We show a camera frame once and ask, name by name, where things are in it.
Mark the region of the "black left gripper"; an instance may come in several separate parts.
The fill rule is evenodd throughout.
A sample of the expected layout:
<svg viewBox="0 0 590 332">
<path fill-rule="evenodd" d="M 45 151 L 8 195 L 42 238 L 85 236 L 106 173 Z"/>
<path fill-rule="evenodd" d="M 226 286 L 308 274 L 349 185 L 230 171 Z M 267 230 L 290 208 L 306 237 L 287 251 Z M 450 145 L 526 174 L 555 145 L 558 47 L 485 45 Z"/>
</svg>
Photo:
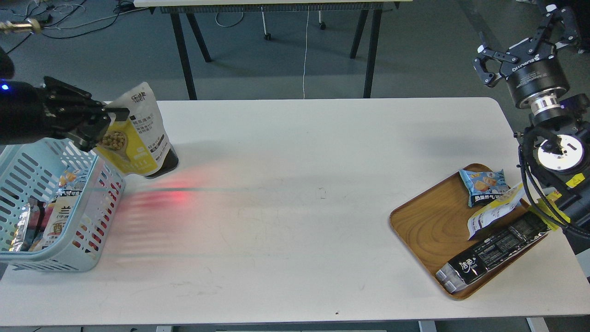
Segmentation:
<svg viewBox="0 0 590 332">
<path fill-rule="evenodd" d="M 85 153 L 102 140 L 111 122 L 126 122 L 126 107 L 105 107 L 92 94 L 56 78 L 45 76 L 42 101 L 44 118 L 53 138 L 67 138 Z"/>
</svg>

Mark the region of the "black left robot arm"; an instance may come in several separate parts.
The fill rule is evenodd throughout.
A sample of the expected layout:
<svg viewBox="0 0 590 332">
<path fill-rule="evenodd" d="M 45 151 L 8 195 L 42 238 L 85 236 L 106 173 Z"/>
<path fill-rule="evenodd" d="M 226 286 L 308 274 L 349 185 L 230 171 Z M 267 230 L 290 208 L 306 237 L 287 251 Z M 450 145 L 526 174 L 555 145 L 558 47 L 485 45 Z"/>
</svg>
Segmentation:
<svg viewBox="0 0 590 332">
<path fill-rule="evenodd" d="M 13 80 L 15 68 L 1 52 L 0 143 L 28 144 L 44 138 L 69 139 L 81 151 L 94 149 L 112 121 L 125 121 L 130 110 L 107 107 L 91 93 L 53 77 L 40 88 Z"/>
</svg>

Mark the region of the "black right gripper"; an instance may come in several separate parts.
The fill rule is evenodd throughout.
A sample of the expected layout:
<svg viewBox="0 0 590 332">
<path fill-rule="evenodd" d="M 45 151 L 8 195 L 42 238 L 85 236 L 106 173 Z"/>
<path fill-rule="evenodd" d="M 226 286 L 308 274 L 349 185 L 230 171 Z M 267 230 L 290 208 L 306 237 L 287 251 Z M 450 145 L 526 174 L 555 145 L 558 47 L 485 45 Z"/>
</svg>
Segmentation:
<svg viewBox="0 0 590 332">
<path fill-rule="evenodd" d="M 573 9 L 550 4 L 534 36 L 507 51 L 492 50 L 482 40 L 472 64 L 488 88 L 505 81 L 516 108 L 560 109 L 559 98 L 570 86 L 558 61 L 558 49 L 577 45 L 579 41 Z"/>
</svg>

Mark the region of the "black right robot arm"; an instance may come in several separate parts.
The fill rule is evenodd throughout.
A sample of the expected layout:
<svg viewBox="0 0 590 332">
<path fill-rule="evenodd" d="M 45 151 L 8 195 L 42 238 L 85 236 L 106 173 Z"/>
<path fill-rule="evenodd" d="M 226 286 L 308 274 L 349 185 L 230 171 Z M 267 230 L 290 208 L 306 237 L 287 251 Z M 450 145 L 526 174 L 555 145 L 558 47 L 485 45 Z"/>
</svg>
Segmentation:
<svg viewBox="0 0 590 332">
<path fill-rule="evenodd" d="M 558 61 L 558 49 L 577 46 L 581 38 L 572 9 L 546 6 L 534 36 L 507 51 L 496 51 L 485 41 L 472 65 L 481 82 L 494 87 L 505 81 L 515 107 L 530 109 L 531 125 L 514 136 L 521 138 L 519 167 L 525 194 L 532 185 L 548 212 L 532 207 L 563 233 L 589 238 L 589 122 L 583 119 L 589 98 L 583 93 L 565 97 L 570 86 Z M 556 189 L 554 203 L 541 194 L 539 184 Z"/>
</svg>

